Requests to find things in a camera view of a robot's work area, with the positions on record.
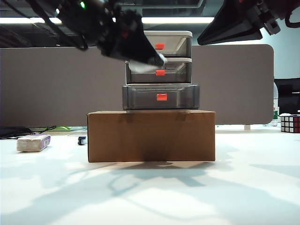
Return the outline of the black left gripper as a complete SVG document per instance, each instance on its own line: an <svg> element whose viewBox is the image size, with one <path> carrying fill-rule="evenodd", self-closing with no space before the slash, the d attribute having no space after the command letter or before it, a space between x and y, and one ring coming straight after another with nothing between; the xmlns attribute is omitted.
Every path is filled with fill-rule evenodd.
<svg viewBox="0 0 300 225"><path fill-rule="evenodd" d="M148 65L164 62L144 34L141 15L131 10L116 13L115 21L108 23L98 40L98 48L114 59Z"/></svg>

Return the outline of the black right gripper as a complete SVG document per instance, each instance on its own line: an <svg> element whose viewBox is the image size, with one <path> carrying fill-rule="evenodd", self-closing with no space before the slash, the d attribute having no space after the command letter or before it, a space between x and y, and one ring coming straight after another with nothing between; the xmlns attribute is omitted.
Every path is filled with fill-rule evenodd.
<svg viewBox="0 0 300 225"><path fill-rule="evenodd" d="M269 35L279 33L281 29L277 19L284 17L284 0L225 0L197 42L199 45L212 45L260 40L263 37L261 28Z"/></svg>

